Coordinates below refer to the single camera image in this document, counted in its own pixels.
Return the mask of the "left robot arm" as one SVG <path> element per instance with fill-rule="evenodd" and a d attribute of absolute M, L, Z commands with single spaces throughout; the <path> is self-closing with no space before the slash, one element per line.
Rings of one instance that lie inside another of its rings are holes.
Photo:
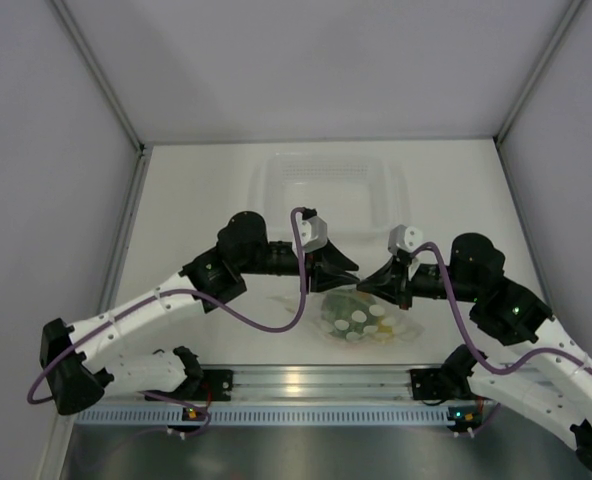
<path fill-rule="evenodd" d="M 129 350 L 182 320 L 223 311 L 271 334 L 293 329 L 307 296 L 355 285 L 359 267 L 329 240 L 316 210 L 290 214 L 293 239 L 271 241 L 264 218 L 235 214 L 213 248 L 197 256 L 147 293 L 94 317 L 66 323 L 57 318 L 42 330 L 36 385 L 46 383 L 49 401 L 62 416 L 82 412 L 105 397 L 142 393 L 156 400 L 184 401 L 201 390 L 204 373 L 190 349 L 180 346 L 148 355 Z M 299 302 L 293 319 L 270 327 L 229 307 L 243 295 L 245 276 L 295 276 Z"/>

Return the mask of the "clear zip top bag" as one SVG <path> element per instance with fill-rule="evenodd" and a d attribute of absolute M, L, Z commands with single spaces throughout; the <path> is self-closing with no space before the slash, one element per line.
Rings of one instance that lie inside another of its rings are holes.
<path fill-rule="evenodd" d="M 345 286 L 309 294 L 290 332 L 338 349 L 366 349 L 409 346 L 425 328 L 383 300 Z"/>

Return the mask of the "green netted fake melon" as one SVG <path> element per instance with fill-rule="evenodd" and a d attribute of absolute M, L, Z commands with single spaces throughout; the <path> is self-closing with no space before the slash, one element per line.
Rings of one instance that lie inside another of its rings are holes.
<path fill-rule="evenodd" d="M 385 308 L 371 295 L 356 290 L 334 290 L 323 297 L 318 325 L 333 338 L 355 343 L 367 339 L 363 329 L 380 324 L 385 314 Z"/>

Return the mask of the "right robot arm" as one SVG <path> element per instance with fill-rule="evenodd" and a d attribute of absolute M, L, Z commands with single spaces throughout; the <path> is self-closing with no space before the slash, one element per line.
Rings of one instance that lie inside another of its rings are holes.
<path fill-rule="evenodd" d="M 506 277 L 504 254 L 464 233 L 445 260 L 404 226 L 391 232 L 388 250 L 390 260 L 357 288 L 403 310 L 414 298 L 448 301 L 463 343 L 440 367 L 447 392 L 521 414 L 592 472 L 592 358 L 546 303 Z"/>

